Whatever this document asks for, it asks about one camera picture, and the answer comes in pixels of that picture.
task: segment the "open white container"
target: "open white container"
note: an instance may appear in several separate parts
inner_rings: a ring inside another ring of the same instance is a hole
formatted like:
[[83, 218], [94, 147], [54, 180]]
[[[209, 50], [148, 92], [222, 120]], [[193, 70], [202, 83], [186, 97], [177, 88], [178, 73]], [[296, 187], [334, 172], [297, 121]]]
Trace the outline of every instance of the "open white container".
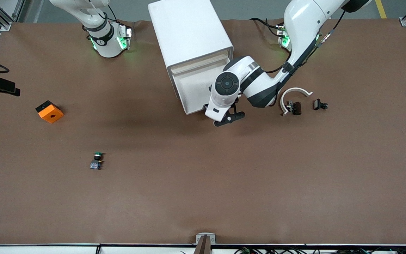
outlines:
[[176, 96], [186, 114], [208, 104], [209, 86], [233, 58], [233, 45], [210, 0], [161, 0], [148, 5]]

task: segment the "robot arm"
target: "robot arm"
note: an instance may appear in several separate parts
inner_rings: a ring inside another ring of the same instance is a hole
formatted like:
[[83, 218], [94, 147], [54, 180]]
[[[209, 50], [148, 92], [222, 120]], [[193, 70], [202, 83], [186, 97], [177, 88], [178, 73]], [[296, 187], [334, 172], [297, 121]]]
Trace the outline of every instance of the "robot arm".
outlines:
[[50, 0], [50, 2], [72, 14], [90, 35], [93, 47], [105, 58], [113, 58], [129, 48], [131, 28], [109, 21], [101, 10], [110, 0]]
[[278, 74], [269, 77], [250, 56], [233, 59], [211, 86], [206, 116], [222, 121], [239, 93], [257, 108], [274, 104], [282, 87], [316, 47], [316, 37], [325, 21], [341, 6], [345, 11], [354, 12], [370, 1], [292, 0], [284, 15], [284, 27], [292, 50]]

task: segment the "yellow tape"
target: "yellow tape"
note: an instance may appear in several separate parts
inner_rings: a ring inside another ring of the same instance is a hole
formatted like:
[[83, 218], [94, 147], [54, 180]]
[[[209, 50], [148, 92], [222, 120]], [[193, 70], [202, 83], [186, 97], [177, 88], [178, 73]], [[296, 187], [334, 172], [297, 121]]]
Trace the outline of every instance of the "yellow tape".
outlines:
[[377, 9], [379, 10], [380, 18], [386, 19], [386, 13], [385, 9], [383, 8], [382, 0], [375, 0], [375, 3], [377, 5]]

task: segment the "gray floor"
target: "gray floor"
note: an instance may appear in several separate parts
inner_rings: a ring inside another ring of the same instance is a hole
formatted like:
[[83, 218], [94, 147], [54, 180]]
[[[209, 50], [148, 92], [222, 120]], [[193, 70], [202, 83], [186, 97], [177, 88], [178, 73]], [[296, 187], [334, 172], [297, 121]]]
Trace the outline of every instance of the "gray floor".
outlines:
[[[113, 0], [111, 7], [118, 19], [137, 21], [150, 20], [147, 5], [156, 0]], [[211, 0], [220, 19], [278, 19], [284, 15], [290, 0]], [[390, 19], [397, 19], [406, 13], [406, 0], [382, 0], [385, 13]], [[332, 16], [339, 18], [338, 10]], [[379, 19], [380, 14], [374, 1], [356, 13], [347, 13], [348, 19]], [[27, 7], [25, 22], [74, 23], [77, 19], [66, 11], [53, 6], [49, 0], [32, 0]]]

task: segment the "orange box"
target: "orange box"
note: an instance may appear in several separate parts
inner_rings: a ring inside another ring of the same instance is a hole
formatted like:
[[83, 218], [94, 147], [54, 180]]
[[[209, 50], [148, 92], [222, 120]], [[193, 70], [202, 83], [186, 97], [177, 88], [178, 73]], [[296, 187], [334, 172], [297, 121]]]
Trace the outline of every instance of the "orange box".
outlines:
[[43, 120], [49, 123], [53, 123], [63, 117], [62, 111], [49, 100], [45, 101], [35, 110]]

